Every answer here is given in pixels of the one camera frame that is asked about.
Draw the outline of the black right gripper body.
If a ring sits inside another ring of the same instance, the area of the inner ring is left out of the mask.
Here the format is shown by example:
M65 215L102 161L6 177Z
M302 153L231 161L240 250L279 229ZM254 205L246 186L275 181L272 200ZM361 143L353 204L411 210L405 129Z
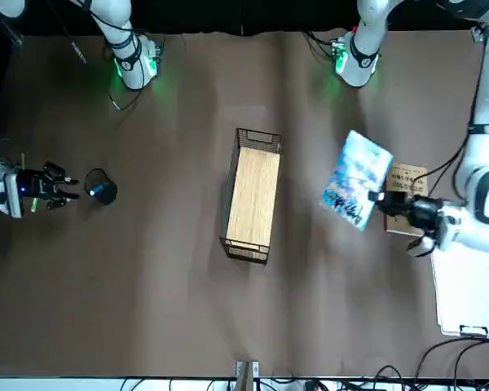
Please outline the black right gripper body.
M44 181L46 175L41 170L25 169L17 174L17 187L21 197L47 199Z

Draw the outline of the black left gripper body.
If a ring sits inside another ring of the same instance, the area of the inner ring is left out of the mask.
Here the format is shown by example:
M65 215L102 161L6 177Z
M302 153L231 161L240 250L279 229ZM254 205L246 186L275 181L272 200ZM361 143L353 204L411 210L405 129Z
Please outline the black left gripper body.
M409 224L423 231L433 231L437 225L440 199L414 195L407 211Z

